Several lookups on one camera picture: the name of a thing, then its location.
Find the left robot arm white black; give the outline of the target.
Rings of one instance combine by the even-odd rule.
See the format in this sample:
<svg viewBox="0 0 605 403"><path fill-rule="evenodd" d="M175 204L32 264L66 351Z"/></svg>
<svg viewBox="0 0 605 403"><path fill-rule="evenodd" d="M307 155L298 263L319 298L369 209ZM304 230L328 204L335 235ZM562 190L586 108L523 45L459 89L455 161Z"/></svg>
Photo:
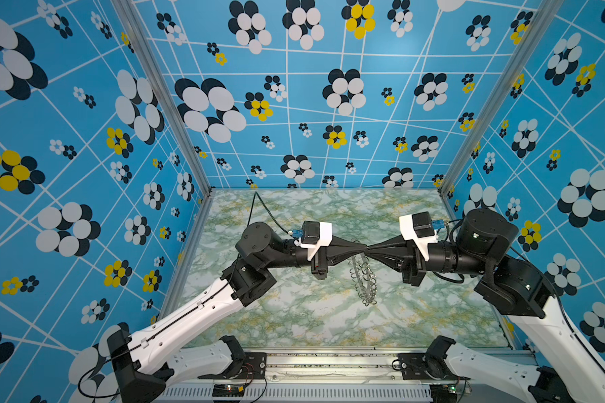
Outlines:
<svg viewBox="0 0 605 403"><path fill-rule="evenodd" d="M276 283L273 269L308 266L322 280L329 266L368 249L334 238L329 223L307 222L304 228L312 230L311 241L296 243L282 239L267 223L250 224L235 245L238 258L191 302L143 330L112 334L108 345L116 398L151 402L183 381L235 377L245 361L235 337L196 349L186 344L265 295Z"/></svg>

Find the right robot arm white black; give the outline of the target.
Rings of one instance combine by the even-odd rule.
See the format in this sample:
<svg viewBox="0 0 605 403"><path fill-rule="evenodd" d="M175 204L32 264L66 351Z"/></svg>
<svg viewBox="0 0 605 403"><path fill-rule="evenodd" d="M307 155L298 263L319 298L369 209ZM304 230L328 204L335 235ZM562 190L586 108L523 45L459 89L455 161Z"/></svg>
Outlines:
<svg viewBox="0 0 605 403"><path fill-rule="evenodd" d="M450 237L436 237L428 213L403 216L400 236L371 245L365 255L420 285L435 275L475 275L474 291L517 325L546 358L521 365L483 354L445 336L425 352L433 379L473 379L522 402L605 402L605 361L566 314L551 282L536 266L509 256L518 228L493 210L474 209Z"/></svg>

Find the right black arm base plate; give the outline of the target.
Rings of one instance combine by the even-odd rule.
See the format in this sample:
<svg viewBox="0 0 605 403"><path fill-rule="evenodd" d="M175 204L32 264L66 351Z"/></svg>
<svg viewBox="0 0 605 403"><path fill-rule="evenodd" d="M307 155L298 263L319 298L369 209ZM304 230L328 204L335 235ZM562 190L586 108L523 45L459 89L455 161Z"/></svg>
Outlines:
<svg viewBox="0 0 605 403"><path fill-rule="evenodd" d="M392 362L392 367L402 373L404 380L459 381L442 359L420 353L401 353Z"/></svg>

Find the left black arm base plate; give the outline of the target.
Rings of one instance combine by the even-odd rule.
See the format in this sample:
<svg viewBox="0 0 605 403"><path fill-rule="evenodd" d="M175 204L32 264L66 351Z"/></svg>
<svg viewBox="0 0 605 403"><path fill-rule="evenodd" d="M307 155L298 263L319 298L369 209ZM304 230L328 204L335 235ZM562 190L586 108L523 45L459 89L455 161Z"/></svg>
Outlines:
<svg viewBox="0 0 605 403"><path fill-rule="evenodd" d="M248 352L242 359L233 359L231 364L221 373L218 379L265 379L267 370L267 354Z"/></svg>

